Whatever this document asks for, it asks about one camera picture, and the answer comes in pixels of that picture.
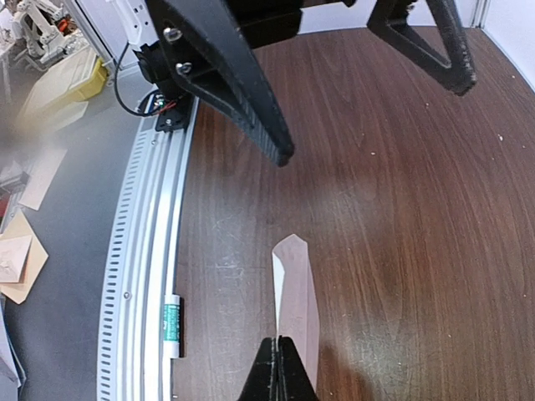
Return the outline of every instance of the white wall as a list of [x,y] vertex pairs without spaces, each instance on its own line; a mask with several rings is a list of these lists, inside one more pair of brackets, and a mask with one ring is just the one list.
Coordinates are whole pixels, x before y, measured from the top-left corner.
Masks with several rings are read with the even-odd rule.
[[[105,0],[72,0],[72,2],[84,10],[108,50],[115,59],[119,58],[126,44],[126,33],[113,4]],[[135,63],[137,58],[132,52],[128,52],[122,66],[128,67]]]
[[491,0],[483,30],[535,90],[535,2]]
[[9,29],[11,31],[11,13],[9,13],[7,8],[0,11],[0,28]]
[[[365,27],[375,3],[376,0],[357,0],[351,8],[343,3],[305,8],[300,33]],[[456,0],[456,4],[463,26],[469,27],[477,0]],[[415,4],[409,21],[412,25],[435,25],[425,0]]]

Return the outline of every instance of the curved metal rail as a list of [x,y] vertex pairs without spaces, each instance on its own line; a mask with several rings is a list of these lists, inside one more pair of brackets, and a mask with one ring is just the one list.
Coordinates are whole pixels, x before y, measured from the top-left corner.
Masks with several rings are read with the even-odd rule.
[[99,321],[99,401],[171,400],[163,353],[165,295],[175,286],[195,99],[186,130],[155,132],[143,119],[121,188],[104,276]]

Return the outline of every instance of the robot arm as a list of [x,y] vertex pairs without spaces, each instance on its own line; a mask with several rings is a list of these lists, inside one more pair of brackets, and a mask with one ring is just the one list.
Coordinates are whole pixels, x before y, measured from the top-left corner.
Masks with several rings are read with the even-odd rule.
[[[113,1],[145,78],[168,100],[197,96],[231,119],[274,163],[288,163],[293,155],[288,127],[252,49],[296,36],[303,0]],[[408,24],[414,2],[377,0],[369,29],[463,95],[476,75],[454,0],[428,0],[449,60]]]

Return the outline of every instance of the wooden table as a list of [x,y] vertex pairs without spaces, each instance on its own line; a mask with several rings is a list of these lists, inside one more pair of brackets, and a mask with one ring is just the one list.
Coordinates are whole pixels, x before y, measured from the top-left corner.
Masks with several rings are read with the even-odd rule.
[[178,399],[237,399],[291,233],[310,249],[321,400],[535,399],[535,95],[481,31],[469,42],[465,98],[365,29],[257,51],[296,143],[283,169],[200,110]]

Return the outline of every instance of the gray floor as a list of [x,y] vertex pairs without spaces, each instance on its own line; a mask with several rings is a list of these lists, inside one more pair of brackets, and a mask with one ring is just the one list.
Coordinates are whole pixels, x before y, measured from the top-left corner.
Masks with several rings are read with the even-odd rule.
[[[148,89],[138,74],[120,85],[132,106]],[[60,135],[68,153],[41,210],[25,211],[50,258],[28,300],[6,308],[28,374],[22,400],[96,400],[104,265],[138,124],[109,88],[94,98],[84,118]]]

